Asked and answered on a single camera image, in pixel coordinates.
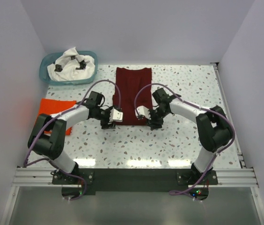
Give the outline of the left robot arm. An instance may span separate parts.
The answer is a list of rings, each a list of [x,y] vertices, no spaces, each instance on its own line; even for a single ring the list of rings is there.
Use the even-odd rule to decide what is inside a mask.
[[[123,113],[116,106],[103,109],[100,103],[104,99],[104,95],[92,91],[88,98],[64,111],[38,116],[28,140],[28,148],[57,168],[56,179],[81,186],[86,183],[79,174],[78,164],[64,151],[66,131],[88,119],[100,121],[102,129],[114,128],[116,121],[122,121]]]

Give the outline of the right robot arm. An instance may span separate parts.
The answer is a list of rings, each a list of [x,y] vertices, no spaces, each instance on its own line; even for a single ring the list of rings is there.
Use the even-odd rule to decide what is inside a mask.
[[[235,130],[220,106],[204,108],[195,103],[183,101],[177,94],[169,95],[164,89],[153,93],[157,103],[155,109],[145,109],[144,116],[151,130],[160,129],[163,119],[169,114],[176,114],[196,123],[201,150],[192,163],[191,170],[181,175],[179,181],[195,184],[203,180],[213,168],[216,154],[223,147],[232,143]]]

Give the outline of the dark red t-shirt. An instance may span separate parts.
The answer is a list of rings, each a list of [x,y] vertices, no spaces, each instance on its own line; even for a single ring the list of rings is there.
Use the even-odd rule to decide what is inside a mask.
[[[118,67],[116,69],[116,85],[118,91],[112,97],[113,105],[116,105],[121,97],[121,106],[123,112],[123,121],[117,122],[119,126],[145,126],[145,120],[139,120],[134,111],[134,99],[137,93],[152,81],[152,69],[143,68],[139,70],[129,70]]]

